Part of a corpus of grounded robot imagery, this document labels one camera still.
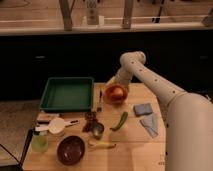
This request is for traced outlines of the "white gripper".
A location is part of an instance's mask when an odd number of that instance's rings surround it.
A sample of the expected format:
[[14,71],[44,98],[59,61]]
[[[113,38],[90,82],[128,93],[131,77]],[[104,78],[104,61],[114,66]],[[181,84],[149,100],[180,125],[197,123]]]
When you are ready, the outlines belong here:
[[125,77],[122,77],[120,75],[115,75],[107,81],[107,85],[110,85],[110,84],[119,84],[119,85],[122,85],[125,88],[128,88],[129,87],[129,79],[126,79]]

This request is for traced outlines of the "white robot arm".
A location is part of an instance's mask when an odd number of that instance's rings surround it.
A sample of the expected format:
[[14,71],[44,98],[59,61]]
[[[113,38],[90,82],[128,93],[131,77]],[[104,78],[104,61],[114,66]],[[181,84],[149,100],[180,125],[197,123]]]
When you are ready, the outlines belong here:
[[115,82],[138,78],[167,107],[165,171],[213,171],[213,103],[190,93],[145,66],[142,51],[120,57]]

